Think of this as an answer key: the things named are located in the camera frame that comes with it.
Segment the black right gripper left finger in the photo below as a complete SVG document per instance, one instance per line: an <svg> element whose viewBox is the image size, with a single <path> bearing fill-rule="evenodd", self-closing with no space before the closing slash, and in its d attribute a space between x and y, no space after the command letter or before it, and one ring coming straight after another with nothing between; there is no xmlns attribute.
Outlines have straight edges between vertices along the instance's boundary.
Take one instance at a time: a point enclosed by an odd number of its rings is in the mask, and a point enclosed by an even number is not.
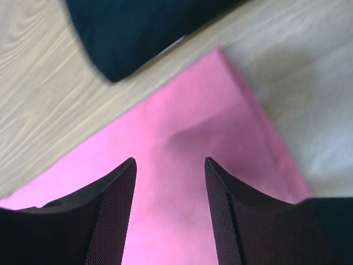
<svg viewBox="0 0 353 265"><path fill-rule="evenodd" d="M121 264L136 175L128 158L43 207L1 209L1 263Z"/></svg>

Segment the pink t shirt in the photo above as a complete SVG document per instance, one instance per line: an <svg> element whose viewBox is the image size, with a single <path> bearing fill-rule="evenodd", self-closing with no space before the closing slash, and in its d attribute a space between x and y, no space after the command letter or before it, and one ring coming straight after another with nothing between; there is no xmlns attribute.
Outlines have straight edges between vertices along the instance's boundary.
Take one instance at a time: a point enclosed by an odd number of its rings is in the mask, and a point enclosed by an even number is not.
<svg viewBox="0 0 353 265"><path fill-rule="evenodd" d="M247 83L214 50L2 200L1 209L43 207L133 158L137 175L121 264L217 264L207 157L283 201L312 194Z"/></svg>

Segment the folded black t shirt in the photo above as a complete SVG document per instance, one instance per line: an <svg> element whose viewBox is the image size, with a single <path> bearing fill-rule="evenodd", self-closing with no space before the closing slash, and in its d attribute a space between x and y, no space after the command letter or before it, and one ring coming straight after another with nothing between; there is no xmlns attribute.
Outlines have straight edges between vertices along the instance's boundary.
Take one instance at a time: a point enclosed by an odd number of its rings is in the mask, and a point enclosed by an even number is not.
<svg viewBox="0 0 353 265"><path fill-rule="evenodd" d="M111 82L141 68L179 39L238 5L234 0L68 0L92 64Z"/></svg>

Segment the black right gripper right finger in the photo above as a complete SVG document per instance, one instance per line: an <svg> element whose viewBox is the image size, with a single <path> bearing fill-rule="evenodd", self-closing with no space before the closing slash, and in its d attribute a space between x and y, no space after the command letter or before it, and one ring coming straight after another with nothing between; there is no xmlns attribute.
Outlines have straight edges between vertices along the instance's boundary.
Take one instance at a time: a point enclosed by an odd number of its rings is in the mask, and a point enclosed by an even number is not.
<svg viewBox="0 0 353 265"><path fill-rule="evenodd" d="M205 160L219 264L351 264L352 199L290 204Z"/></svg>

